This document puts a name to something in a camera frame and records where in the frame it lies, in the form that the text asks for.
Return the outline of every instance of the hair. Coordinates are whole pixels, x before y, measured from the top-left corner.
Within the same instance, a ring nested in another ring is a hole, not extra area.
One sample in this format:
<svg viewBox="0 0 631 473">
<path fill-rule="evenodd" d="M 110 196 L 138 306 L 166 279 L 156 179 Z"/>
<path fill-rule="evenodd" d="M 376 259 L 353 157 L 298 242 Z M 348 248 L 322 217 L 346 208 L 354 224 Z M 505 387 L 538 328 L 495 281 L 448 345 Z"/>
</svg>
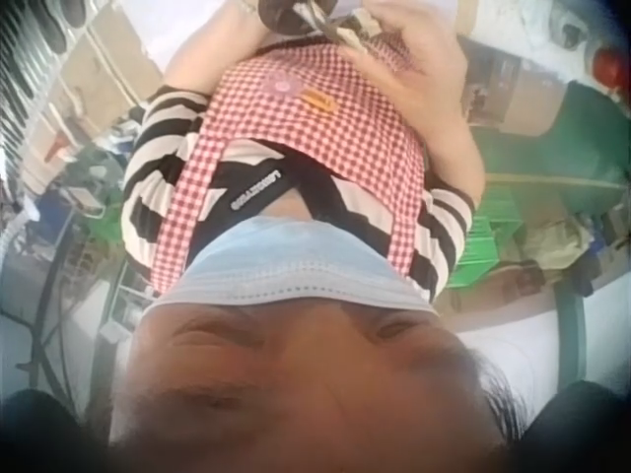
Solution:
<svg viewBox="0 0 631 473">
<path fill-rule="evenodd" d="M 508 380 L 497 367 L 479 354 L 475 354 L 474 358 L 483 379 L 486 403 L 504 440 L 504 443 L 492 453 L 493 458 L 490 458 L 490 462 L 495 467 L 489 466 L 484 471 L 504 471 L 503 465 L 506 464 L 506 458 L 510 455 L 513 445 L 526 430 L 526 407 L 523 400 L 515 395 Z M 131 446 L 133 439 L 109 444 L 112 410 L 108 396 L 94 398 L 86 410 L 86 430 L 108 451 L 112 464 L 122 466 L 125 472 L 145 471 L 144 468 L 138 466 L 132 468 L 128 466 L 137 464 L 134 448 Z"/>
</svg>

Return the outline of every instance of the striped shirt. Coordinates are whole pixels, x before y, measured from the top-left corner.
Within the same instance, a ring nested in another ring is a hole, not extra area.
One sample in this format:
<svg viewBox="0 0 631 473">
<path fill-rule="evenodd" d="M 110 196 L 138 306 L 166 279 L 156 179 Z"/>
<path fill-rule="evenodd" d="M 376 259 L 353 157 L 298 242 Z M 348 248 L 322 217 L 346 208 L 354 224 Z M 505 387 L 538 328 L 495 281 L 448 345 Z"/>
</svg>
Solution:
<svg viewBox="0 0 631 473">
<path fill-rule="evenodd" d="M 146 110 L 125 174 L 122 208 L 128 259 L 146 279 L 210 100 L 163 87 Z M 445 287 L 461 257 L 472 213 L 468 196 L 443 182 L 423 191 L 407 276 L 428 301 Z M 242 139 L 229 144 L 213 174 L 187 264 L 223 232 L 256 215 L 327 222 L 387 257 L 393 217 L 374 195 L 287 146 Z"/>
</svg>

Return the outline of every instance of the light blue face mask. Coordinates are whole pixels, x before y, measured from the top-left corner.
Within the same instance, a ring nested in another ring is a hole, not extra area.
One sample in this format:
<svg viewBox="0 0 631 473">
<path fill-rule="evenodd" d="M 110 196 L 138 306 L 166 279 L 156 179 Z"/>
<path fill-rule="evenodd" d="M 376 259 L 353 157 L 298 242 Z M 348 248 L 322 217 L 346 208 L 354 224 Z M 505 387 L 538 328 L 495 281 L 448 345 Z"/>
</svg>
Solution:
<svg viewBox="0 0 631 473">
<path fill-rule="evenodd" d="M 355 236 L 322 222 L 273 217 L 249 219 L 219 236 L 148 310 L 304 298 L 434 312 L 410 282 Z"/>
</svg>

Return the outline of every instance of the hand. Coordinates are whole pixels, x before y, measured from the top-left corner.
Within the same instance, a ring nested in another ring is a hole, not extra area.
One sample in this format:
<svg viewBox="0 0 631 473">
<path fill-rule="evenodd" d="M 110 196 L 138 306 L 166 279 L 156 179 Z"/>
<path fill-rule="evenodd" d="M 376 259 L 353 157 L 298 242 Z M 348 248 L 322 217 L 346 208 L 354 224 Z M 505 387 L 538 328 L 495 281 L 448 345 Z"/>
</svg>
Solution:
<svg viewBox="0 0 631 473">
<path fill-rule="evenodd" d="M 371 54 L 344 48 L 357 69 L 372 82 L 428 146 L 442 146 L 466 123 L 461 98 L 467 62 L 456 33 L 434 10 L 418 0 L 364 0 L 386 32 L 399 32 L 414 70 L 393 72 Z"/>
</svg>

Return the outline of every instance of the person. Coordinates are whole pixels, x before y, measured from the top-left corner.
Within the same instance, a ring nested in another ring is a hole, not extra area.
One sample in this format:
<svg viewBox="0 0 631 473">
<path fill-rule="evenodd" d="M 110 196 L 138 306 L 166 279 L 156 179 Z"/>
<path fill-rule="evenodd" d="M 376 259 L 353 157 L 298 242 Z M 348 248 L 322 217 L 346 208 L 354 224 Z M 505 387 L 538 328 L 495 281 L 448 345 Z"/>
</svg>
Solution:
<svg viewBox="0 0 631 473">
<path fill-rule="evenodd" d="M 161 295 L 110 431 L 132 471 L 486 472 L 518 436 L 432 309 L 484 190 L 466 60 L 418 2 L 364 6 L 369 54 L 261 49 L 229 1 L 150 100 L 122 228 Z"/>
</svg>

